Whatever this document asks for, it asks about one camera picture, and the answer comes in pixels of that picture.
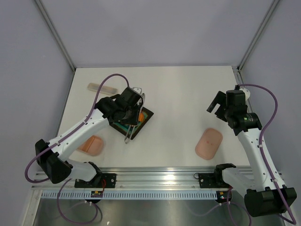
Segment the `metal food tongs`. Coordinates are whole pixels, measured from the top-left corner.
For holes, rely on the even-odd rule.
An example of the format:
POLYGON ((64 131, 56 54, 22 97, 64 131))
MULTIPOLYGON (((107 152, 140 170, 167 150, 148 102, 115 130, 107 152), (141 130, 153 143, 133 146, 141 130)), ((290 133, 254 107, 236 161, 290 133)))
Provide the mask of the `metal food tongs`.
POLYGON ((136 126, 139 124, 139 116, 145 101, 145 93, 143 93, 141 88, 133 87, 132 89, 139 94, 140 98, 135 105, 135 109, 133 110, 132 116, 130 117, 130 124, 124 139, 125 144, 128 144, 130 142, 134 130, 136 126))

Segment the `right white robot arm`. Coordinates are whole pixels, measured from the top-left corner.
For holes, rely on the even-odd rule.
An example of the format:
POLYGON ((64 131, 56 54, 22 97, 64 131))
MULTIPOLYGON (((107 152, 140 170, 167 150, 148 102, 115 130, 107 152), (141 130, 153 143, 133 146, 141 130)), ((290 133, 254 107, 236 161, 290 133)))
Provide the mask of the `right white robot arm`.
POLYGON ((250 163, 253 180, 239 172, 233 164, 216 166, 214 183, 218 186, 230 185, 244 199, 247 212, 252 217, 282 215, 289 211, 297 198, 293 187, 287 187, 268 152, 262 135, 263 128, 256 113, 248 112, 246 94, 243 90, 219 91, 207 111, 215 106, 215 115, 233 129, 242 144, 250 163))

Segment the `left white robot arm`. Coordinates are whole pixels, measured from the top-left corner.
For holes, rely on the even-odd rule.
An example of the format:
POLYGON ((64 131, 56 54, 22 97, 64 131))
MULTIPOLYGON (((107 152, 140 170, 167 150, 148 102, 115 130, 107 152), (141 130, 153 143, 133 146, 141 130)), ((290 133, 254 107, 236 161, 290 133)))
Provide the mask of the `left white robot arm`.
POLYGON ((113 123, 135 127, 142 111, 145 94, 132 89, 122 94, 101 98, 82 121, 68 131, 46 142, 40 139, 35 144, 36 161, 48 180, 58 184, 68 178, 85 181, 90 187, 97 187, 103 174, 93 162, 70 160, 71 154, 96 132, 113 123))

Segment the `pink lunch box lid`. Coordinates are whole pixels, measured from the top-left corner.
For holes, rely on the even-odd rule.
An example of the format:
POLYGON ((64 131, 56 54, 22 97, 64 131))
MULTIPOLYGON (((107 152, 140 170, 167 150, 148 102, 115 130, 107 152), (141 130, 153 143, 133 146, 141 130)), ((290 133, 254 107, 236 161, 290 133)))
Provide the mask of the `pink lunch box lid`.
POLYGON ((222 140, 221 132, 213 128, 207 128, 198 141, 195 152, 202 159, 210 160, 215 156, 222 140))

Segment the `pink lunch box base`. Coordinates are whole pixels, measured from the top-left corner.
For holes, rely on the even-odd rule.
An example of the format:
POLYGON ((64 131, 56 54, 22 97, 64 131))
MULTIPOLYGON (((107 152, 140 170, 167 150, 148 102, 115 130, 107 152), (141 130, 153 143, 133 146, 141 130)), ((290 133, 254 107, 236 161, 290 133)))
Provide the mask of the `pink lunch box base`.
POLYGON ((77 148, 80 152, 86 153, 91 156, 99 155, 104 147, 104 141, 98 136, 91 136, 80 147, 77 148))

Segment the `orange fried chicken piece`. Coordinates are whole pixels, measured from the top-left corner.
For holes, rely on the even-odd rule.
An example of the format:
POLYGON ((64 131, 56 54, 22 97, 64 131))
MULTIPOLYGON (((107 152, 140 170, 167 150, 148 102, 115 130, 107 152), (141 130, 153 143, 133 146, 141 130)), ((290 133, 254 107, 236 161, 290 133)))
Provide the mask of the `orange fried chicken piece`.
POLYGON ((141 112, 141 113, 139 114, 138 121, 139 121, 139 122, 143 122, 144 119, 145 119, 144 112, 141 112))

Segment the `black teal square plate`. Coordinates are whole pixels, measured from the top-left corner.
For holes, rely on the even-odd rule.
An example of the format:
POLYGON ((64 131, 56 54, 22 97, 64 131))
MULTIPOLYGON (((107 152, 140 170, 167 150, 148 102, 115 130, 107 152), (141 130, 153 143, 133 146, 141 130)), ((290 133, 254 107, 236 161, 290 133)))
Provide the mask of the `black teal square plate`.
MULTIPOLYGON (((143 122, 139 122, 139 124, 136 126, 131 140, 133 140, 137 136, 137 134, 140 132, 140 130, 146 125, 146 123, 154 115, 154 112, 152 112, 151 110, 149 110, 145 107, 142 108, 141 112, 144 112, 145 119, 143 122)), ((128 124, 117 123, 117 122, 111 123, 110 126, 124 136, 126 136, 126 133, 127 133, 128 127, 129 127, 128 124)))

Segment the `beige cutlery case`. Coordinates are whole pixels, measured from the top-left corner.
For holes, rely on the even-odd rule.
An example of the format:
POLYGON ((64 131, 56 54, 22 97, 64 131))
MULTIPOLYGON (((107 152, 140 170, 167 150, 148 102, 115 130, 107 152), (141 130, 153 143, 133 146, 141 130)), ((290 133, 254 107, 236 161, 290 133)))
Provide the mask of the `beige cutlery case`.
MULTIPOLYGON (((99 87, 100 87, 99 84, 89 83, 88 86, 87 86, 87 89, 90 90, 90 91, 93 91, 93 92, 97 92, 99 87)), ((109 95, 109 96, 113 96, 115 94, 118 94, 118 89, 103 85, 100 89, 100 93, 105 94, 105 95, 109 95)))

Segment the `right aluminium frame post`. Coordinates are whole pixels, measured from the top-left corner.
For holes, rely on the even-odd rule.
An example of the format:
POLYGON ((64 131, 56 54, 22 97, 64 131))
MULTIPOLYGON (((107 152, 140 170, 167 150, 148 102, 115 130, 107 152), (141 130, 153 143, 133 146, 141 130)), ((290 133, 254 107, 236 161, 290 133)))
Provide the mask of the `right aluminium frame post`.
POLYGON ((253 52, 253 50, 255 49, 259 39, 261 38, 261 36, 263 35, 265 29, 267 28, 271 18, 273 17, 274 13, 276 12, 279 4, 281 3, 281 0, 273 0, 268 8, 268 10, 266 11, 263 19, 261 20, 254 36, 251 39, 251 42, 249 43, 242 59, 240 60, 238 66, 237 66, 237 70, 240 73, 242 71, 242 69, 244 68, 245 64, 247 63, 251 53, 253 52))

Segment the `aluminium frame post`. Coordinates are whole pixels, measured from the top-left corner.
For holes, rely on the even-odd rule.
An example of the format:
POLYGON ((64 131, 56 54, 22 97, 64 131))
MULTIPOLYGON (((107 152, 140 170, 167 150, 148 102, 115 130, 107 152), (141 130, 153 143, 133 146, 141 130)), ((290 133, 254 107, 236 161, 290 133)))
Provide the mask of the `aluminium frame post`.
POLYGON ((237 66, 237 70, 240 73, 242 71, 242 69, 244 68, 245 64, 247 63, 251 53, 253 52, 253 50, 255 49, 259 39, 261 38, 261 36, 263 35, 265 29, 267 28, 271 18, 273 17, 274 13, 276 12, 279 4, 281 3, 281 0, 273 0, 268 8, 268 10, 266 11, 263 19, 261 20, 254 36, 251 39, 251 42, 249 43, 242 59, 240 60, 238 66, 237 66))
POLYGON ((37 10, 41 14, 43 21, 45 22, 49 32, 51 33, 59 50, 61 51, 63 57, 65 58, 66 63, 68 64, 69 68, 71 69, 72 73, 74 74, 76 72, 76 66, 75 66, 72 58, 70 57, 70 54, 68 53, 43 1, 42 0, 33 0, 33 3, 35 4, 37 10))

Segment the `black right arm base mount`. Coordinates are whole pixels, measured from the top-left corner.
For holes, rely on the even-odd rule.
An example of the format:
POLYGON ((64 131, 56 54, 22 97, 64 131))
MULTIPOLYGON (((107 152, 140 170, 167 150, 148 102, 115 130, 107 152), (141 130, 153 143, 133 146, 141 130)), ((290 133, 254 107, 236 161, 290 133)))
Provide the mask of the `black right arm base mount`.
POLYGON ((193 177, 198 181, 200 188, 229 188, 229 185, 214 173, 194 173, 193 177))

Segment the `aluminium mounting rail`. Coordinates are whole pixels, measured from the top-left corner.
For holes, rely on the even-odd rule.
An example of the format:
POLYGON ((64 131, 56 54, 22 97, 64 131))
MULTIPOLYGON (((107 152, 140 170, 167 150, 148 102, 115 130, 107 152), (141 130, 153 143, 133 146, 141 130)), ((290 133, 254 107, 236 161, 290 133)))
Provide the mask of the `aluminium mounting rail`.
POLYGON ((67 190, 153 191, 200 190, 198 174, 213 173, 212 167, 134 167, 101 168, 105 182, 88 183, 77 178, 66 184, 67 190))

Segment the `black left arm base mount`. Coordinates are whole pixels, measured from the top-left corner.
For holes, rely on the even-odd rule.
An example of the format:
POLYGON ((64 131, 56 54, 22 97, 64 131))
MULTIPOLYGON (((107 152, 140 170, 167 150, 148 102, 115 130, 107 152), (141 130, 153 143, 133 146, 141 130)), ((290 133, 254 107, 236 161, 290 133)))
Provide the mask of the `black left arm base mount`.
POLYGON ((87 182, 84 180, 76 179, 75 188, 115 188, 117 174, 103 173, 100 178, 92 179, 87 182))

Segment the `left aluminium frame post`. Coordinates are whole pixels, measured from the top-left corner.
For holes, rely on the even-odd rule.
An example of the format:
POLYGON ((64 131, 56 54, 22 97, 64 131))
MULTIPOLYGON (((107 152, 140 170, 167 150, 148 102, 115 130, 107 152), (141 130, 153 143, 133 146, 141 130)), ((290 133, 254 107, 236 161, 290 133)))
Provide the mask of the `left aluminium frame post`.
POLYGON ((65 58, 66 63, 68 64, 69 68, 71 69, 72 73, 74 74, 76 72, 76 66, 75 66, 72 58, 70 57, 70 54, 68 53, 43 1, 42 0, 33 0, 33 3, 35 4, 37 10, 41 14, 43 21, 45 22, 49 32, 51 33, 59 50, 61 51, 63 57, 65 58))

